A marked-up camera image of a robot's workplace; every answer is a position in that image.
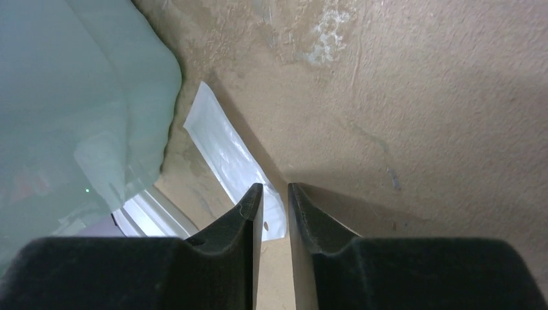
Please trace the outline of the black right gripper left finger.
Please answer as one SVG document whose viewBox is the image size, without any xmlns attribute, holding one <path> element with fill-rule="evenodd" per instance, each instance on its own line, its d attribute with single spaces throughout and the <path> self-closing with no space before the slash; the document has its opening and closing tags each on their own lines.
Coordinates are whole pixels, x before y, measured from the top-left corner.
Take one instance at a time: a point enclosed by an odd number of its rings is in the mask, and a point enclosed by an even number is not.
<svg viewBox="0 0 548 310">
<path fill-rule="evenodd" d="M 254 309 L 263 186 L 179 237 L 47 237 L 1 279 L 2 309 Z"/>
</svg>

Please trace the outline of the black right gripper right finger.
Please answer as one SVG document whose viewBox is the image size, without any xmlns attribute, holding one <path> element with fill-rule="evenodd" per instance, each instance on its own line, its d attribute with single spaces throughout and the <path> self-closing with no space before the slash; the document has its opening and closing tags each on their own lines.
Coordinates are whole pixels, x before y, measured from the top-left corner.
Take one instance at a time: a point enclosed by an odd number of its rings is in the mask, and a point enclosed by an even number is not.
<svg viewBox="0 0 548 310">
<path fill-rule="evenodd" d="M 518 252 L 484 238 L 362 238 L 288 185 L 297 309 L 546 309 Z"/>
</svg>

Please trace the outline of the white plastic pouch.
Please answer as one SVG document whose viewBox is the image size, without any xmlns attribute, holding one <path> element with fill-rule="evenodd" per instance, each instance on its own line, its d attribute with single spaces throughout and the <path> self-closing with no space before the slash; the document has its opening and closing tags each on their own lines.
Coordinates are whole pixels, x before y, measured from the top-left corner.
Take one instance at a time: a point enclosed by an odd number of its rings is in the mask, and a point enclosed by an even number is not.
<svg viewBox="0 0 548 310">
<path fill-rule="evenodd" d="M 201 82 L 184 123 L 193 143 L 233 203 L 254 183 L 263 184 L 262 240 L 285 238 L 285 206 L 277 189 L 229 121 L 214 92 Z"/>
</svg>

